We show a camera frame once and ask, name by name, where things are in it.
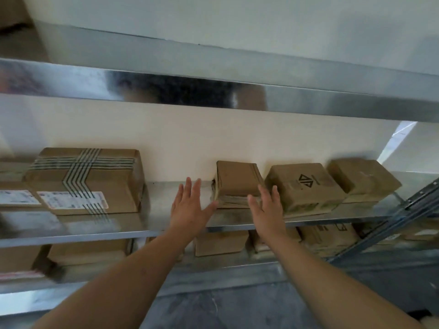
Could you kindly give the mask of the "person's left hand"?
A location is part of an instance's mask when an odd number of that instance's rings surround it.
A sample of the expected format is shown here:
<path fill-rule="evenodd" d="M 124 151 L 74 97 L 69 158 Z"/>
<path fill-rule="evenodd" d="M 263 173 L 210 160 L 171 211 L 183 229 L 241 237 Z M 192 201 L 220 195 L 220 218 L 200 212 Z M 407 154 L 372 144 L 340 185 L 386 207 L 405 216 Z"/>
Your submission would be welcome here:
<path fill-rule="evenodd" d="M 206 227 L 205 208 L 201 207 L 201 179 L 194 183 L 190 177 L 179 184 L 171 207 L 170 230 L 191 241 Z"/>

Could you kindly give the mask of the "person's right hand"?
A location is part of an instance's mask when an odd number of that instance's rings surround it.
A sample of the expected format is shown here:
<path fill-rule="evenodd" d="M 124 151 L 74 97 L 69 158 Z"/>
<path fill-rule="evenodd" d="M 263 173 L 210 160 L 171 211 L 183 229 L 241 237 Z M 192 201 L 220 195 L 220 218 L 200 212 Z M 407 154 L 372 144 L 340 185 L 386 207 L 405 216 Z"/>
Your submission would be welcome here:
<path fill-rule="evenodd" d="M 264 186 L 258 185 L 260 192 L 262 213 L 253 219 L 255 229 L 260 238 L 269 246 L 272 246 L 277 239 L 285 237 L 286 226 L 283 219 L 283 208 L 277 186 L 271 191 Z"/>

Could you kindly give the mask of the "person's left forearm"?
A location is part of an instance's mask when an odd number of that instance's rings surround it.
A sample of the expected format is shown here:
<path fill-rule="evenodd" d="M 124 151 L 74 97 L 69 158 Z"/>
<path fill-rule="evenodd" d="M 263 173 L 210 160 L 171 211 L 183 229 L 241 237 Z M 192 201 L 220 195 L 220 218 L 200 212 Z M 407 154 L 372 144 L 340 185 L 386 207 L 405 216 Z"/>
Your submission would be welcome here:
<path fill-rule="evenodd" d="M 75 291 L 32 329 L 139 329 L 179 255 L 196 234 L 170 228 Z"/>

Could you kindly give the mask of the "person's right forearm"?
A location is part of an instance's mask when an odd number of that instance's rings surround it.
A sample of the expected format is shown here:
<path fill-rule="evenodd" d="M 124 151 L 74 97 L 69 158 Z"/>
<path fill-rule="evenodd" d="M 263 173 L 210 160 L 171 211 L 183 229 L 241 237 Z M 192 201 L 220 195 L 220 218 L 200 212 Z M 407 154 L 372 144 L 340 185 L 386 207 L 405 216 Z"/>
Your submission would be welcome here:
<path fill-rule="evenodd" d="M 420 322 L 311 253 L 285 231 L 260 235 L 323 328 L 424 329 Z"/>

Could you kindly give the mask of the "small tall cardboard box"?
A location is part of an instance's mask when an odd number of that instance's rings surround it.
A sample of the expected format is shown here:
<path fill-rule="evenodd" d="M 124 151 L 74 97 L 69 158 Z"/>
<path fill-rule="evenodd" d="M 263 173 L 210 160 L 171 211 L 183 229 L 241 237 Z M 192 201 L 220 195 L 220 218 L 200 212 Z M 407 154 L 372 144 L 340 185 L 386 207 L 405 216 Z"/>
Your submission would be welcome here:
<path fill-rule="evenodd" d="M 212 201 L 218 209 L 249 209 L 248 195 L 261 202 L 259 185 L 264 180 L 255 163 L 218 160 L 212 181 Z"/>

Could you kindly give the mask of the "small plain cardboard box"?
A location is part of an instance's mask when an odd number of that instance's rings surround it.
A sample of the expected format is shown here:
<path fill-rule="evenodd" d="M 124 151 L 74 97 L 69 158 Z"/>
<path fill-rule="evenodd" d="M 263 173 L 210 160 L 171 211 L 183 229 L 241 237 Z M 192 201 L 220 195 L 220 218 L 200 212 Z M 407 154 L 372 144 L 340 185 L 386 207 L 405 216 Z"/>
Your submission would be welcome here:
<path fill-rule="evenodd" d="M 196 257 L 240 253 L 249 238 L 248 231 L 206 232 L 194 238 Z"/>

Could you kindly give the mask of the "cardboard box with triangle print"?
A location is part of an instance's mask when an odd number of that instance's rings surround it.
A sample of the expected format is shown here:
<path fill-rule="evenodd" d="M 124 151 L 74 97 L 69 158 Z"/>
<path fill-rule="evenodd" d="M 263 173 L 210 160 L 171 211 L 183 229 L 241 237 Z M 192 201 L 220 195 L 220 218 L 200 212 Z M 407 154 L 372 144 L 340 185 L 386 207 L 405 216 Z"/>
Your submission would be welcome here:
<path fill-rule="evenodd" d="M 277 186 L 287 219 L 329 213 L 347 197 L 320 163 L 273 165 L 265 185 Z"/>

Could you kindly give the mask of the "cardboard box with black marks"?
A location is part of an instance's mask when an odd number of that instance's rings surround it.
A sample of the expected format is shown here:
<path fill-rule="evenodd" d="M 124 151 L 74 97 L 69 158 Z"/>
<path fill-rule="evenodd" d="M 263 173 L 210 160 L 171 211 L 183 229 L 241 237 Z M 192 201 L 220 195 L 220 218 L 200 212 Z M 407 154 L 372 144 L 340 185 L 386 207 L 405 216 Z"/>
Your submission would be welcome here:
<path fill-rule="evenodd" d="M 360 237 L 350 223 L 298 227 L 302 244 L 319 257 L 333 257 L 353 246 Z"/>

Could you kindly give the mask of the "large cardboard box striped tape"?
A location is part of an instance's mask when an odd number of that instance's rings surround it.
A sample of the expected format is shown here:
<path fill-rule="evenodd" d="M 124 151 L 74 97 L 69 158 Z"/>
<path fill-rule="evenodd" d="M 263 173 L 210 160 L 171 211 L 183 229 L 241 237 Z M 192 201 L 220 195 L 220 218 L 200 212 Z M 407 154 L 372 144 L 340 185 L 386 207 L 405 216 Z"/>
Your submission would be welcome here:
<path fill-rule="evenodd" d="M 44 148 L 23 181 L 55 215 L 135 213 L 145 186 L 137 149 Z"/>

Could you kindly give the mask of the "plain brown cardboard box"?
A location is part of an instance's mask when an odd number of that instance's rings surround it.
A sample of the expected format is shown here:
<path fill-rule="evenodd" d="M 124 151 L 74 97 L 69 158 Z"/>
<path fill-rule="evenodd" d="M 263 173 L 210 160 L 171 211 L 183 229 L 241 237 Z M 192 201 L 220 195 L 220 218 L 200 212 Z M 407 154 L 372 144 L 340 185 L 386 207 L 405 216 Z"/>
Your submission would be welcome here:
<path fill-rule="evenodd" d="M 327 171 L 343 189 L 343 204 L 377 203 L 397 191 L 402 183 L 376 160 L 331 160 Z"/>

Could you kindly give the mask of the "metal shelf rack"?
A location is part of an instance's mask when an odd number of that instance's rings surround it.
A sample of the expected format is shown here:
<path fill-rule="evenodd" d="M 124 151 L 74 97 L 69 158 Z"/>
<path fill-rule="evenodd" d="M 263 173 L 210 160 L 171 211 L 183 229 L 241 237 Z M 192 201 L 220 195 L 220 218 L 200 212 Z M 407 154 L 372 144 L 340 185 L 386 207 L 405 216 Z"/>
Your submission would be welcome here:
<path fill-rule="evenodd" d="M 0 249 L 162 232 L 171 188 L 190 174 L 208 200 L 213 163 L 266 171 L 292 158 L 378 157 L 400 121 L 439 126 L 439 75 L 173 42 L 37 22 L 0 29 L 0 156 L 44 146 L 129 146 L 146 169 L 146 209 L 19 224 Z"/>

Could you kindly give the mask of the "wide flat cardboard box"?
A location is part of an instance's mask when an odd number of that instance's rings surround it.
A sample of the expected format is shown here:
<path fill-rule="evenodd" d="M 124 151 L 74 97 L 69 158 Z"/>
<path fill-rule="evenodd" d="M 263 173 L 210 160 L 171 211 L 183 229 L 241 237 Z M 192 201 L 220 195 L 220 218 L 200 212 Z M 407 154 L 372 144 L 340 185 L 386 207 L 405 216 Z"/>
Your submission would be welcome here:
<path fill-rule="evenodd" d="M 47 258 L 59 266 L 112 263 L 123 260 L 132 250 L 132 239 L 57 243 Z"/>

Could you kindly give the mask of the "cardboard box behind brace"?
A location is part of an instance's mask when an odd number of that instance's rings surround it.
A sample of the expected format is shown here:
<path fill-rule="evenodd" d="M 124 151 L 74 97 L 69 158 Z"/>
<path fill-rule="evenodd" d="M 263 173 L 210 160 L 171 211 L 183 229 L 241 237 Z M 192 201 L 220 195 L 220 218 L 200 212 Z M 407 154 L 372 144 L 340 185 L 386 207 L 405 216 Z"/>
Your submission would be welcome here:
<path fill-rule="evenodd" d="M 419 219 L 407 225 L 402 235 L 409 241 L 431 241 L 439 238 L 439 218 Z"/>

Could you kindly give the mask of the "cardboard box with white label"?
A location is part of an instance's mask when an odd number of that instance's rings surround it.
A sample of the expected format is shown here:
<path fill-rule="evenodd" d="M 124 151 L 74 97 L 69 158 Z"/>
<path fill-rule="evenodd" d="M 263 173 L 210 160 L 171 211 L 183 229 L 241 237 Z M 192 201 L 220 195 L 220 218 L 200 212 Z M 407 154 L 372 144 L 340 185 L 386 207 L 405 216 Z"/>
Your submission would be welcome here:
<path fill-rule="evenodd" d="M 30 162 L 0 161 L 0 208 L 42 206 L 23 180 L 30 165 Z"/>

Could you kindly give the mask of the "cardboard box with red-edged label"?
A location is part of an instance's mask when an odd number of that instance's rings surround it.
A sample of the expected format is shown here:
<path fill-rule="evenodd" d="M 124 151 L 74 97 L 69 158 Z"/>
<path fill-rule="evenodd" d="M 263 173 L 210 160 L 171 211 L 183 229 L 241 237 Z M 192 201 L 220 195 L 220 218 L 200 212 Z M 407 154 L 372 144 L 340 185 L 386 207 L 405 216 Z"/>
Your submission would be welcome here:
<path fill-rule="evenodd" d="M 0 282 L 34 279 L 45 276 L 37 261 L 41 260 L 42 246 L 0 248 Z"/>

